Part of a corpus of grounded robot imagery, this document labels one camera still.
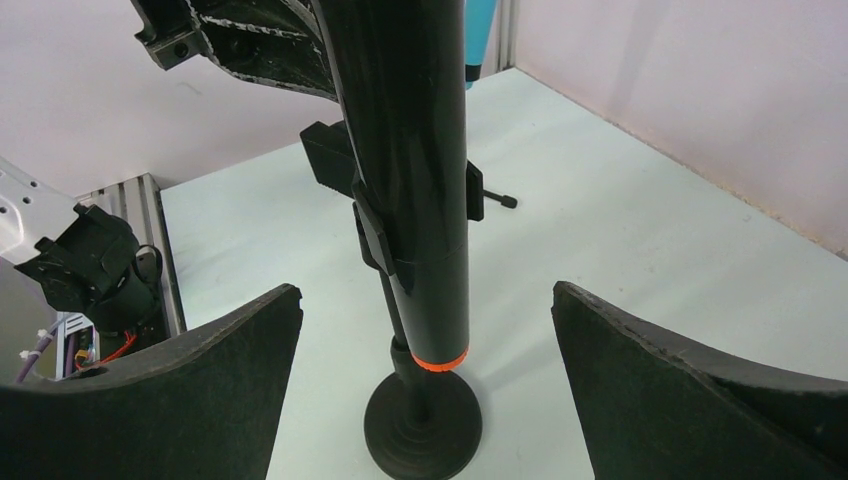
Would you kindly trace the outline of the black round-base microphone stand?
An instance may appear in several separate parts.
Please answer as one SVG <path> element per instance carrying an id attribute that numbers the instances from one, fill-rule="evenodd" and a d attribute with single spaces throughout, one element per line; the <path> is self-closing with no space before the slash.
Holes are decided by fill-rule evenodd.
<path id="1" fill-rule="evenodd" d="M 354 206 L 363 262 L 378 272 L 393 327 L 394 366 L 374 390 L 364 415 L 365 443 L 376 466 L 392 479 L 451 479 L 475 456 L 482 413 L 467 382 L 455 373 L 421 368 L 408 349 L 388 262 L 368 238 L 364 208 Z"/>

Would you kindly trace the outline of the black microphone orange tip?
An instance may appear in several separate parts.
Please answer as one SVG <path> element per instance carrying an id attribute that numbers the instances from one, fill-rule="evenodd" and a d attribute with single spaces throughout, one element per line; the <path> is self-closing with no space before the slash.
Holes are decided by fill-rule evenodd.
<path id="1" fill-rule="evenodd" d="M 354 187 L 408 349 L 431 372 L 469 349 L 464 5 L 314 5 L 358 166 Z"/>

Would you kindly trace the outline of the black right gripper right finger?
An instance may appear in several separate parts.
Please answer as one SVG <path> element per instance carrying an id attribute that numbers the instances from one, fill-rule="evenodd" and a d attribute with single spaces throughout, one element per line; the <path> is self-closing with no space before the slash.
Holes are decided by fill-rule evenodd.
<path id="1" fill-rule="evenodd" d="M 574 283 L 557 343 L 598 479 L 843 479 L 847 385 L 743 359 Z"/>

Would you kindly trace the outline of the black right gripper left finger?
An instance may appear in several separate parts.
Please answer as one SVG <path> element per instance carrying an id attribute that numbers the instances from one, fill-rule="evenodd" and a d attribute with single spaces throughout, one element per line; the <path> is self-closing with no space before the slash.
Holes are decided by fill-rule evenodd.
<path id="1" fill-rule="evenodd" d="M 5 479 L 263 479 L 303 321 L 280 285 L 62 381 L 1 390 Z"/>

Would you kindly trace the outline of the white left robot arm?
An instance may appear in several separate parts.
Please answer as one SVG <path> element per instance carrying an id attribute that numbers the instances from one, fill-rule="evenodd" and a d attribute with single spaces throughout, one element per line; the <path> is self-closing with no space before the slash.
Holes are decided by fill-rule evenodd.
<path id="1" fill-rule="evenodd" d="M 336 98 L 312 1 L 136 1 L 135 38 L 172 69 L 193 57 L 249 83 Z M 81 313 L 116 335 L 147 323 L 160 306 L 136 270 L 130 225 L 1 162 L 1 257 L 39 283 L 47 303 Z"/>

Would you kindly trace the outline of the small black tripod microphone stand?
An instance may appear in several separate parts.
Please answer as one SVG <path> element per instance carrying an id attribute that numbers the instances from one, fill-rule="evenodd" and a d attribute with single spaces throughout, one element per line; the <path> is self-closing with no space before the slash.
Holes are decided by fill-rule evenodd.
<path id="1" fill-rule="evenodd" d="M 518 206 L 518 200 L 509 195 L 503 195 L 489 190 L 483 190 L 483 196 L 486 199 L 497 201 L 501 206 L 508 209 L 516 209 Z"/>

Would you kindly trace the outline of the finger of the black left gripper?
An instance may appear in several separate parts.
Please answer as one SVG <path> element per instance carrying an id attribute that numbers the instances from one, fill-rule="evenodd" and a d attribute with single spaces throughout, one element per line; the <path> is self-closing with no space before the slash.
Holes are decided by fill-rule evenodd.
<path id="1" fill-rule="evenodd" d="M 133 0 L 135 38 L 162 69 L 202 56 L 241 81 L 335 102 L 309 1 Z"/>

